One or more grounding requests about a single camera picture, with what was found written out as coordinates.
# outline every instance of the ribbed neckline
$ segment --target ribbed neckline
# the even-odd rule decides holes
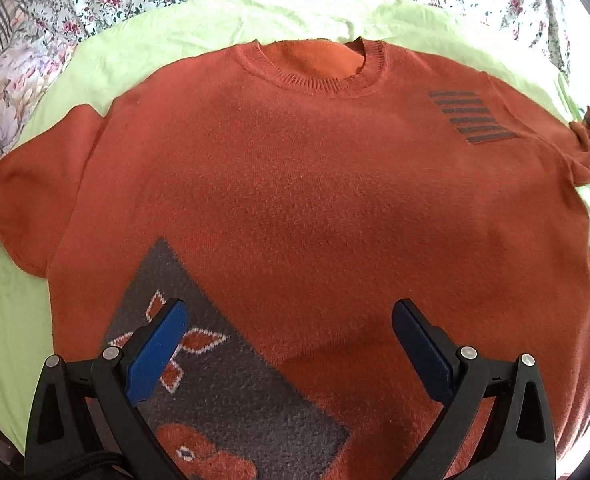
[[[310,95],[351,98],[374,92],[388,70],[386,44],[363,38],[359,40],[364,47],[364,65],[358,74],[346,79],[306,77],[287,72],[266,57],[257,40],[237,45],[235,49],[239,62],[246,70],[275,86]]]

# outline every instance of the orange sweater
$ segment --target orange sweater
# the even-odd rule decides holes
[[[177,296],[191,329],[141,411],[183,471],[388,480],[440,409],[392,331],[408,297],[457,344],[535,355],[563,455],[590,421],[590,135],[486,73],[351,47],[183,59],[1,161],[0,239],[48,279],[56,351]]]

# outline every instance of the metal bolt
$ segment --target metal bolt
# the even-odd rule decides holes
[[[48,368],[54,368],[59,364],[59,356],[58,355],[51,355],[48,359],[46,359],[46,366]]]
[[[459,352],[462,357],[470,359],[471,361],[477,358],[477,350],[475,350],[472,346],[463,346]]]
[[[116,346],[109,346],[107,349],[104,350],[104,352],[102,352],[102,357],[107,361],[110,361],[111,359],[117,357],[119,354],[119,348],[117,348]]]
[[[521,356],[521,362],[526,366],[535,366],[535,358],[530,354],[524,354]]]

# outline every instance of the green bedsheet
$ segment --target green bedsheet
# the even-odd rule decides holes
[[[105,114],[115,97],[183,57],[254,39],[347,42],[358,36],[450,57],[503,79],[560,120],[580,116],[552,64],[440,9],[404,0],[195,0],[152,10],[81,44],[20,144],[77,104]],[[582,196],[590,203],[590,186]],[[20,450],[34,388],[51,352],[46,281],[16,268],[0,245],[0,428]]]

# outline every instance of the sweater sleeve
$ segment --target sweater sleeve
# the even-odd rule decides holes
[[[25,272],[46,277],[103,121],[75,107],[0,161],[0,240]]]
[[[508,111],[533,134],[557,147],[574,185],[590,184],[590,127],[586,121],[566,125],[510,85],[491,79]]]

